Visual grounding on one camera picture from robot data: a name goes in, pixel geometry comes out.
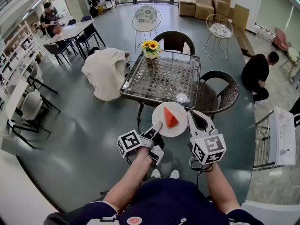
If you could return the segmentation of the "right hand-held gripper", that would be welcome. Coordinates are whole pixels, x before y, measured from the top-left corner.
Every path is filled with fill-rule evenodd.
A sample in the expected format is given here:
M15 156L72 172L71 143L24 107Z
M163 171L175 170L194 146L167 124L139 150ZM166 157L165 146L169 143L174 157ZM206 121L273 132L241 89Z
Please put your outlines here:
M208 165L220 161L225 152L226 145L222 134L209 134L215 129L212 119L202 112L189 110L187 112L189 131L192 135L192 153L201 165Z

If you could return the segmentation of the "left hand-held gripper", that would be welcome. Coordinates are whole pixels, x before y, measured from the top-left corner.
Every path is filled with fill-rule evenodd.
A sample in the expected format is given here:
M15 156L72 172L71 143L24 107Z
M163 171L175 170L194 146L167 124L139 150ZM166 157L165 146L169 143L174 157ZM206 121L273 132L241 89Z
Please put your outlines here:
M163 149L159 146L158 140L161 138L158 133L163 123L158 121L146 133L139 135L136 130L132 130L118 137L117 147L123 158L134 155L137 149L145 147L148 149L148 156L152 159L153 167L158 166L164 156Z

